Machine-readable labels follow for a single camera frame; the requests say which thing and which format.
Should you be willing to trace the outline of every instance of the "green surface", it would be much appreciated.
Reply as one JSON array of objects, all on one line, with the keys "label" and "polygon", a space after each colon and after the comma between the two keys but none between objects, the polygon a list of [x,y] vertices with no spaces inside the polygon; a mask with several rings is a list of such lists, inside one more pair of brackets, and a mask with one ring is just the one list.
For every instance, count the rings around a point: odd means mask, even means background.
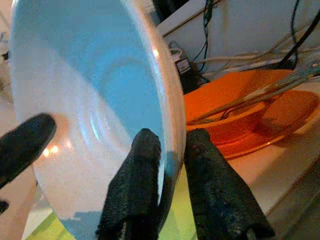
[{"label": "green surface", "polygon": [[[196,228],[192,214],[185,166],[175,186],[173,201],[160,240],[195,240]],[[50,214],[26,240],[74,240],[54,213]]]}]

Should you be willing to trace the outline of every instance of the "orange bowl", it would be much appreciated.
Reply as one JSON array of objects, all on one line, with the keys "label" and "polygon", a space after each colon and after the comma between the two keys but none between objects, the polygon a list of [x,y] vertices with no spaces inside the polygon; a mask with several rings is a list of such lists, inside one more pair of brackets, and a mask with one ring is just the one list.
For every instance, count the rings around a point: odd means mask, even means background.
[{"label": "orange bowl", "polygon": [[[291,70],[250,70],[232,72],[184,95],[186,121],[189,122],[202,114],[243,98],[247,94],[275,83]],[[227,119],[204,124],[190,124],[187,131],[204,128],[214,144],[225,144],[242,138],[252,132],[273,100],[256,103],[232,112]],[[216,119],[222,113],[209,119]]]}]

